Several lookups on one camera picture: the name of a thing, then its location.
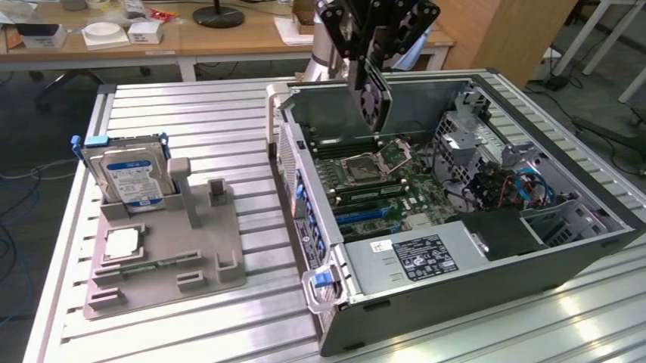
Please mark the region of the graphics card with metal bracket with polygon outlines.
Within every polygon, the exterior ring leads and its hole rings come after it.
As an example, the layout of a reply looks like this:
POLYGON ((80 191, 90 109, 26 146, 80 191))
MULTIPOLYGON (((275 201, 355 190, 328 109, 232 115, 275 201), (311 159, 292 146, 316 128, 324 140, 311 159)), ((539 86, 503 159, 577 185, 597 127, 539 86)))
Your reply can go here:
POLYGON ((366 124, 374 133, 381 133, 391 111, 391 87, 378 65, 367 56, 350 61, 346 82, 366 124))

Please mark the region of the wooden cabinet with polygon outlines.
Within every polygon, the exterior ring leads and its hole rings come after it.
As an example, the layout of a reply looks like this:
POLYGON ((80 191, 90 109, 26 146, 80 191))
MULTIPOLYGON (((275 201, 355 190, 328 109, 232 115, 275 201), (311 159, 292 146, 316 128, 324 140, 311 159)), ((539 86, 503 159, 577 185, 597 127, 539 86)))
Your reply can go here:
POLYGON ((443 70, 497 69, 525 87, 578 0, 433 0, 454 39, 443 70))

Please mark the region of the wooden desk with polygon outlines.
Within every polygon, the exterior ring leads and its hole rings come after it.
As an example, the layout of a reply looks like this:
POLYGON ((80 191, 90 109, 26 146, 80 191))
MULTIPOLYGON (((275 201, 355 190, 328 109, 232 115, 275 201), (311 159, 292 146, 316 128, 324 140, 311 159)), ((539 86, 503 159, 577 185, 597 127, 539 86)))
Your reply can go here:
POLYGON ((204 2, 152 2, 155 9, 178 14, 178 18, 162 26, 162 42, 91 51, 80 30, 91 20, 104 15, 104 11, 68 11, 58 2, 42 3, 35 9, 40 19, 63 25, 68 31, 64 45, 62 48, 9 48, 8 30, 0 29, 0 71, 174 65, 180 70, 183 81, 192 82, 196 64, 310 58, 312 46, 286 45, 275 28, 275 18, 290 12, 287 5, 234 1, 228 1, 227 5, 244 13, 246 21, 235 28, 212 29, 192 20, 192 12, 206 6, 204 2))

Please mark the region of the black round lamp base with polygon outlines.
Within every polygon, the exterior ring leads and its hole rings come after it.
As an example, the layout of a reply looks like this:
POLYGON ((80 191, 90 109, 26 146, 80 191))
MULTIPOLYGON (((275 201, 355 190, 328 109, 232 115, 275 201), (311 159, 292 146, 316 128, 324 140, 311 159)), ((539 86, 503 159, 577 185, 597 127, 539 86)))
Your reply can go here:
POLYGON ((192 12, 192 19, 208 28, 228 29, 243 24, 246 15, 240 10, 223 6, 220 0, 214 0, 211 6, 198 8, 192 12))

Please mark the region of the white socket box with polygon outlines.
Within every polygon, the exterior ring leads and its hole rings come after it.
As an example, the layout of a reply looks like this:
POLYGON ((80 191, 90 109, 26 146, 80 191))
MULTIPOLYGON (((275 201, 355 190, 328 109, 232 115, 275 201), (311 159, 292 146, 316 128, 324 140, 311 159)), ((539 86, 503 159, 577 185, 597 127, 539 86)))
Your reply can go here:
POLYGON ((545 80, 546 78, 549 78, 559 60, 561 53, 554 48, 549 48, 543 54, 539 65, 537 66, 533 79, 545 80))

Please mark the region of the metal socket cover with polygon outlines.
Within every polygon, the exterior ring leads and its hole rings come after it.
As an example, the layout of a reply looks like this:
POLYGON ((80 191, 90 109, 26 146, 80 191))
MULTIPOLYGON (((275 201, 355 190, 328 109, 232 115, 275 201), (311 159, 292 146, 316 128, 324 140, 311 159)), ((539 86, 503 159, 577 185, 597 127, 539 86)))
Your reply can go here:
POLYGON ((410 160, 411 148, 405 138, 391 139, 379 150, 379 155, 386 163, 398 164, 405 160, 410 160))

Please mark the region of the black power adapter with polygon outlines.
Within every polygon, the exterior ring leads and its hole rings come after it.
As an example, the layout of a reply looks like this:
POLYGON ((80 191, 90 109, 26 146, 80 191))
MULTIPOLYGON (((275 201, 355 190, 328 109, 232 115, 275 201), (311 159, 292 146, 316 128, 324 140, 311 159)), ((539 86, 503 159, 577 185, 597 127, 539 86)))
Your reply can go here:
POLYGON ((570 83, 570 80, 566 76, 550 76, 543 82, 542 85, 543 87, 555 92, 563 89, 570 83))

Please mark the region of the perforated metal drive cage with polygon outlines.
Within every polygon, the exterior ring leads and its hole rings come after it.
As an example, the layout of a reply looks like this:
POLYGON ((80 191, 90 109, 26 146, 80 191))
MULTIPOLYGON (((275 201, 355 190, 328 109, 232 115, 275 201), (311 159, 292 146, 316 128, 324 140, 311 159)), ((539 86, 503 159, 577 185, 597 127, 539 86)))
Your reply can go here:
POLYGON ((465 185, 489 162, 503 163, 506 144, 486 123, 490 104, 479 91, 459 92, 434 135, 435 171, 441 178, 457 179, 465 185))

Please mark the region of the CPU socket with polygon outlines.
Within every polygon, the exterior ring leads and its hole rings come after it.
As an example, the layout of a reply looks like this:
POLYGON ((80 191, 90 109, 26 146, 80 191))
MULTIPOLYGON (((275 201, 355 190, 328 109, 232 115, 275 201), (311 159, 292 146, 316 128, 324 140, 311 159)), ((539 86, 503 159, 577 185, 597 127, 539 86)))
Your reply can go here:
POLYGON ((340 166, 346 173, 347 181, 353 185, 389 179, 387 173, 381 169, 377 157, 371 153, 340 159, 340 166))

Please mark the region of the clear plastic packet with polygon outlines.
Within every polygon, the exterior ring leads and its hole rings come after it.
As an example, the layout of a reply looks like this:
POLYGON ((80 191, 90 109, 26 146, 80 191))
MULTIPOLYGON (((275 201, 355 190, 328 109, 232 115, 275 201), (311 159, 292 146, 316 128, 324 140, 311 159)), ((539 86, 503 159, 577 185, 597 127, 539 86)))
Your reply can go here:
POLYGON ((127 19, 146 19, 148 17, 148 9, 143 0, 120 0, 120 2, 127 19))

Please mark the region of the installed black RAM stick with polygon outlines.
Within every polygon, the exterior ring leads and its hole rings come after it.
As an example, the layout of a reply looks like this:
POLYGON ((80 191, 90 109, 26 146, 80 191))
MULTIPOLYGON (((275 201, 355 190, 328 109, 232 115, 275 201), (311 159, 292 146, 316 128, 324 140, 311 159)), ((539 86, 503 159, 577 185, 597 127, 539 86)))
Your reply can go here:
POLYGON ((407 192, 410 192, 410 186, 403 179, 338 187, 331 191, 334 194, 335 206, 346 206, 371 200, 401 197, 406 195, 407 192))

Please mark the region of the white round stand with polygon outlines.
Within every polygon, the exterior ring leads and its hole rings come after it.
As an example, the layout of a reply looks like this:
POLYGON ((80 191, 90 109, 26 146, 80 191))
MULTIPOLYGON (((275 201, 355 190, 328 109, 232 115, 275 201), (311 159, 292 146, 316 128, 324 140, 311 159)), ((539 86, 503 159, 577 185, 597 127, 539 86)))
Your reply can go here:
POLYGON ((82 35, 90 51, 118 48, 131 44, 124 29, 116 23, 91 23, 82 29, 82 35))

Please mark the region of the black office chair base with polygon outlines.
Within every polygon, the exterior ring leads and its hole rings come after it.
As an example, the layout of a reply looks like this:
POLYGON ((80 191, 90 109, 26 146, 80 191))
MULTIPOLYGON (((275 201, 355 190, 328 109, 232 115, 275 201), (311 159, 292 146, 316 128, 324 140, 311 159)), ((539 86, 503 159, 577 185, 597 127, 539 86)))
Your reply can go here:
POLYGON ((88 69, 72 69, 62 73, 62 75, 47 85, 47 87, 35 96, 35 108, 40 113, 47 113, 52 109, 52 105, 46 102, 47 96, 63 88, 75 78, 88 78, 96 85, 103 85, 104 81, 98 74, 88 69))

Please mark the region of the metal disk bay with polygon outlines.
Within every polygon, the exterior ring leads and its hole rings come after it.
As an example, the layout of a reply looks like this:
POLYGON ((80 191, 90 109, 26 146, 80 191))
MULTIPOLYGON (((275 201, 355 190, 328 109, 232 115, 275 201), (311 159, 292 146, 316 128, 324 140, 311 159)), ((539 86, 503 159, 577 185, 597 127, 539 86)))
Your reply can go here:
POLYGON ((554 204, 527 208, 519 216, 531 230, 538 250, 559 247, 578 240, 599 237, 611 232, 593 213, 583 197, 559 196, 554 204))

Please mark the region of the grey printed parts rack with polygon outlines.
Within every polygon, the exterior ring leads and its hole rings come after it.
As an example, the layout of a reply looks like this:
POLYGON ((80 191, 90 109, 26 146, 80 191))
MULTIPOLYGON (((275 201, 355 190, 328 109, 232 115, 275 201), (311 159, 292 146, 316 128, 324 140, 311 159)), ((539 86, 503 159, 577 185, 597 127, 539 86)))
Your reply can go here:
POLYGON ((186 157, 168 161, 168 174, 179 192, 164 197, 163 209, 130 213, 122 204, 100 206, 83 306, 91 321, 220 293, 247 282, 232 187, 223 178, 191 185, 186 157), (139 250, 107 259, 107 235, 124 228, 139 231, 139 250), (118 270, 195 252, 202 258, 179 265, 135 273, 118 270))

